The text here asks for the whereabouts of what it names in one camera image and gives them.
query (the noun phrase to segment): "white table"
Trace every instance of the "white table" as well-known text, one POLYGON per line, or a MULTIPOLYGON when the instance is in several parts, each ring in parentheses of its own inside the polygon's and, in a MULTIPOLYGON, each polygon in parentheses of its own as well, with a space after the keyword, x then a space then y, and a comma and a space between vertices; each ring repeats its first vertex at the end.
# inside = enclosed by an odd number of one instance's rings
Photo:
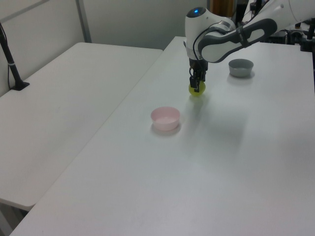
POLYGON ((312 55, 255 44, 188 93, 176 37, 12 236, 297 236, 315 232, 312 55), (229 75, 246 58, 251 78, 229 75), (174 106, 181 126, 156 132, 174 106))
POLYGON ((79 43, 0 98, 0 202, 29 210, 161 50, 79 43))

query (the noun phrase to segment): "wall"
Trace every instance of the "wall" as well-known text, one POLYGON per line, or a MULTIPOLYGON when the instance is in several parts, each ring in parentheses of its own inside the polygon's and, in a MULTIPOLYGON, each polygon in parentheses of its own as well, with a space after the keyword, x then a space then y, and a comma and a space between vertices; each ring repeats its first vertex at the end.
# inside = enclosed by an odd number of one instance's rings
MULTIPOLYGON (((75 0, 49 0, 2 26, 22 80, 84 41, 75 0)), ((7 91, 7 62, 0 49, 0 96, 7 91)))
POLYGON ((164 50, 185 36, 185 16, 206 0, 84 0, 93 43, 164 50))

